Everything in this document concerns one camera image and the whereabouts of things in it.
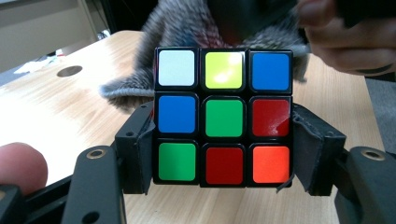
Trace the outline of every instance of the gray fuzzy fabric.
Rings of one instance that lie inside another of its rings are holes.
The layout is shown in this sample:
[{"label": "gray fuzzy fabric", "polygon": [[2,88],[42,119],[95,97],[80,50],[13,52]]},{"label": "gray fuzzy fabric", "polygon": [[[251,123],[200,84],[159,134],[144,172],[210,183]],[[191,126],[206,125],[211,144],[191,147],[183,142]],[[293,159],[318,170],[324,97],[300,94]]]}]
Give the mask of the gray fuzzy fabric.
[{"label": "gray fuzzy fabric", "polygon": [[[154,95],[153,60],[157,47],[292,49],[304,48],[298,36],[294,9],[288,15],[263,28],[242,44],[230,46],[222,41],[218,27],[210,15],[207,0],[162,0],[143,27],[134,72],[101,87],[100,94],[114,106],[131,111],[152,100]],[[294,52],[293,75],[304,80],[307,54]]]}]

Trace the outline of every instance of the blue square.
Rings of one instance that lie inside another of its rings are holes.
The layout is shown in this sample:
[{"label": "blue square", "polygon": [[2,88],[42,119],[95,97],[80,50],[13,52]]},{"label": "blue square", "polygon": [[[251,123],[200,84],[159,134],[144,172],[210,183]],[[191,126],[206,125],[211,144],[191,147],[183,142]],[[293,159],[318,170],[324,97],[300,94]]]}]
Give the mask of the blue square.
[{"label": "blue square", "polygon": [[251,62],[251,86],[255,91],[288,91],[291,83],[290,56],[255,52]]},{"label": "blue square", "polygon": [[162,95],[158,99],[160,133],[194,133],[197,125],[197,99],[190,95]]}]

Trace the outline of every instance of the wooden table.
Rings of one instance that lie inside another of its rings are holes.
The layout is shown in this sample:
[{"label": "wooden table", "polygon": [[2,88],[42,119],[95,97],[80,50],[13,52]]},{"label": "wooden table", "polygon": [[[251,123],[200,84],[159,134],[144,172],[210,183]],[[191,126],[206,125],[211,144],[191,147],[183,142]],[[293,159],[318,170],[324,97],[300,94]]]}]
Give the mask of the wooden table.
[{"label": "wooden table", "polygon": [[[20,141],[39,149],[49,183],[71,175],[78,154],[109,145],[129,115],[98,94],[98,87],[128,76],[141,36],[114,34],[0,88],[0,145]],[[83,70],[56,74],[70,65]],[[341,74],[312,56],[306,83],[294,83],[294,102],[346,134],[346,148],[383,149],[363,77]],[[131,223],[338,223],[332,197],[311,197],[298,179],[290,189],[200,189],[151,185],[148,196],[126,195]]]}]

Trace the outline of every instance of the person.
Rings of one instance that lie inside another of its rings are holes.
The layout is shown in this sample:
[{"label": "person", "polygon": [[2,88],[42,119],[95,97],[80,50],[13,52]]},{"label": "person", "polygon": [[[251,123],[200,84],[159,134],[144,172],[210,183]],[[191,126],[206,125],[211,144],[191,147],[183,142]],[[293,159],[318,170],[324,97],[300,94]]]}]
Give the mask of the person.
[{"label": "person", "polygon": [[[396,18],[367,20],[351,29],[336,17],[335,0],[300,0],[297,5],[312,52],[338,71],[378,76],[396,71]],[[14,184],[23,194],[43,188],[44,157],[21,143],[0,147],[0,185]]]},{"label": "person", "polygon": [[300,26],[312,52],[344,73],[379,76],[396,71],[396,18],[365,20],[347,29],[335,0],[300,0]]}]

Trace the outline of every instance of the green square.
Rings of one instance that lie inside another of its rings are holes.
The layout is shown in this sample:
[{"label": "green square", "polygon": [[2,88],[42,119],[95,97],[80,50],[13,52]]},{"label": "green square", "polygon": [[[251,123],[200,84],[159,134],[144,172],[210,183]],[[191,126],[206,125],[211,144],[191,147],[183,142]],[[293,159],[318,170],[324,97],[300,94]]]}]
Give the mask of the green square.
[{"label": "green square", "polygon": [[196,147],[191,143],[162,143],[159,148],[161,180],[192,181],[195,179]]},{"label": "green square", "polygon": [[209,137],[240,137],[244,127],[244,105],[240,100],[208,100],[205,132]]},{"label": "green square", "polygon": [[209,89],[240,89],[243,86],[243,52],[208,52],[205,85]]}]

